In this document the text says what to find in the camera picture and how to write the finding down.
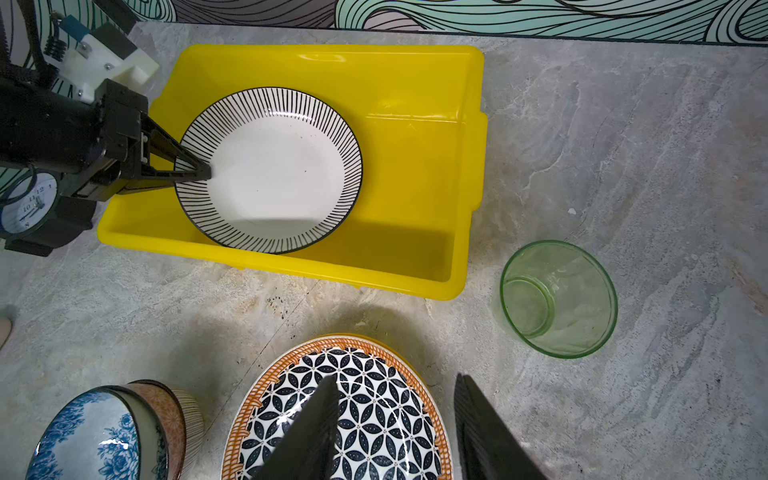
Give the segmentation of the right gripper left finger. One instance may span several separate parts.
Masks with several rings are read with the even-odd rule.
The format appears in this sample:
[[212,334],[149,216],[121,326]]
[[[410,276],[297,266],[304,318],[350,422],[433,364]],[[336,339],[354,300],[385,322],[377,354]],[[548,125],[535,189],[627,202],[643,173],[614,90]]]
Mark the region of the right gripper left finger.
[[335,378],[325,377],[252,479],[330,479],[336,453],[338,402]]

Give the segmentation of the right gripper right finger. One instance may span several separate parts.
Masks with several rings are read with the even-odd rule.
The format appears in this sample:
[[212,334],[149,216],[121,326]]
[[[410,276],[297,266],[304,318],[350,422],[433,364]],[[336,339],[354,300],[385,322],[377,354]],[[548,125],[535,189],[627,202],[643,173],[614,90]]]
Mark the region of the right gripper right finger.
[[546,479],[469,375],[456,376],[454,410],[464,479]]

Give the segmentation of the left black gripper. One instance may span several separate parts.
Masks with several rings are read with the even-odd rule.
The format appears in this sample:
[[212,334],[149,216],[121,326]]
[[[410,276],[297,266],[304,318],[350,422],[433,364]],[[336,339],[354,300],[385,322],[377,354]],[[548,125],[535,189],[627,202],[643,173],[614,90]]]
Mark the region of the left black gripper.
[[148,106],[147,97],[113,80],[86,104],[3,78],[1,165],[52,173],[61,195],[94,201],[210,180],[204,171],[149,172],[142,160],[151,155],[195,170],[210,165],[155,122]]

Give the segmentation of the geometric flower pattern plate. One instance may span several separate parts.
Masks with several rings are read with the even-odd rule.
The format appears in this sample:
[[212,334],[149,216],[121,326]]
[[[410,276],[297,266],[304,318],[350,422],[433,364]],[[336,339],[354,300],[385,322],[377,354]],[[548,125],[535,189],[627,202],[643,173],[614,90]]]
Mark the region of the geometric flower pattern plate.
[[334,479],[451,479],[451,448],[425,383],[395,351],[326,335],[280,356],[246,394],[222,460],[224,479],[252,479],[320,382],[339,390]]

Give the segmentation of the black striped white plate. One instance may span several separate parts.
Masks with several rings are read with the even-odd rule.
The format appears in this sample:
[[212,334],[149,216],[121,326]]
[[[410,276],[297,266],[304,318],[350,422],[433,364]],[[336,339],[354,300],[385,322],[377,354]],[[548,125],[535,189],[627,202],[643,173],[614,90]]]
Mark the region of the black striped white plate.
[[181,144],[212,174],[176,184],[181,208],[228,248],[285,254],[313,245],[349,216],[363,183],[351,127],[330,105],[294,89],[223,97],[194,119]]

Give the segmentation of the yellow plastic bin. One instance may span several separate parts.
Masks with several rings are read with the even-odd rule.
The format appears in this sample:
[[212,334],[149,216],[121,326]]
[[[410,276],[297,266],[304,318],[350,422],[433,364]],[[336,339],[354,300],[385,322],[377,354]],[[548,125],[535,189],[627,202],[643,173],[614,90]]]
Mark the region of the yellow plastic bin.
[[118,195],[107,245],[450,300],[483,197],[470,46],[194,45],[151,117],[208,180]]

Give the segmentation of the brown striped bowl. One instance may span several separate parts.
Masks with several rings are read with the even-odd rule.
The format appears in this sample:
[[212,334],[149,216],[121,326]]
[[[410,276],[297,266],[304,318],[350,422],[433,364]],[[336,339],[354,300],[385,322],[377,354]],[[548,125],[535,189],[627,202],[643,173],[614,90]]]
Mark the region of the brown striped bowl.
[[185,456],[180,478],[188,479],[194,467],[205,434],[205,425],[198,402],[185,390],[170,387],[182,412],[185,427]]

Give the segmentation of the yellow rimmed dotted plate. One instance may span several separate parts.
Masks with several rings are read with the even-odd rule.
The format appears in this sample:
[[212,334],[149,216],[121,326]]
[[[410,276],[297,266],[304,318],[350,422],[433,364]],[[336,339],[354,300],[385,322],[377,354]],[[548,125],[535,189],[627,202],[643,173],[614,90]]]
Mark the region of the yellow rimmed dotted plate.
[[421,340],[411,336],[408,332],[356,333],[348,331],[333,332],[333,335],[364,338],[383,345],[397,353],[430,390],[434,390],[441,383],[440,372],[433,369],[430,351]]

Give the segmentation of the round pressure gauge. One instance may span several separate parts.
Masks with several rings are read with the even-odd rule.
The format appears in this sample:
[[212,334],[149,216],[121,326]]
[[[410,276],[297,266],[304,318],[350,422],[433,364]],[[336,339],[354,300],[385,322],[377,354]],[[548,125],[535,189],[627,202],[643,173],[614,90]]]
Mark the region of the round pressure gauge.
[[25,174],[1,200],[1,232],[31,230],[52,210],[58,194],[57,178],[46,172]]

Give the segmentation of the pink patterned bowl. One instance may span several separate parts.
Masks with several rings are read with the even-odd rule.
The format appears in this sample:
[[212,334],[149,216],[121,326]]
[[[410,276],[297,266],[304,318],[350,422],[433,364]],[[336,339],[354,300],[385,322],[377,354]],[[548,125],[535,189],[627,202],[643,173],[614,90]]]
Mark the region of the pink patterned bowl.
[[177,397],[168,386],[155,380],[134,381],[127,388],[144,399],[158,416],[168,447],[168,478],[180,479],[187,453],[187,436]]

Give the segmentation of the green transparent cup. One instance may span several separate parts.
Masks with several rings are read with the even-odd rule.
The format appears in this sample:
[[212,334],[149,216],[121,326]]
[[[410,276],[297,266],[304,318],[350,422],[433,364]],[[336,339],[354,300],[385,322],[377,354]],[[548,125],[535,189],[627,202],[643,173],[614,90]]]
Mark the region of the green transparent cup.
[[618,319],[615,286],[599,261],[559,240],[531,242],[505,263],[493,314],[518,342],[553,358],[600,350]]

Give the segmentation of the blue floral bowl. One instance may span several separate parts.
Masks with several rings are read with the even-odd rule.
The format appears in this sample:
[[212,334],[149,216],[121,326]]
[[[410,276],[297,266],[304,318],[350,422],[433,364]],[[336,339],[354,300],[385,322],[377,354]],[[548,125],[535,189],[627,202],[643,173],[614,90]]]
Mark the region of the blue floral bowl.
[[27,479],[167,479],[166,435],[147,401],[125,387],[86,391],[49,423]]

